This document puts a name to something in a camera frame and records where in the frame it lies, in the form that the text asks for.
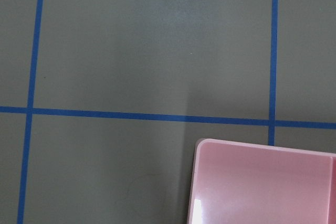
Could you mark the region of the pink plastic bin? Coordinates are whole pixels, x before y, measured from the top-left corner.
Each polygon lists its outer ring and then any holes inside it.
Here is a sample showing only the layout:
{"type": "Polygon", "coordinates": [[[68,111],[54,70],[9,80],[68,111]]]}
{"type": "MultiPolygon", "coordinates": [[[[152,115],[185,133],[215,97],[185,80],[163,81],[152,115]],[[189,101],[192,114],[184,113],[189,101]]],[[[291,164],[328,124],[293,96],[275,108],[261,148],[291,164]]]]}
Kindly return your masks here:
{"type": "Polygon", "coordinates": [[[335,223],[335,154],[203,138],[188,223],[335,223]]]}

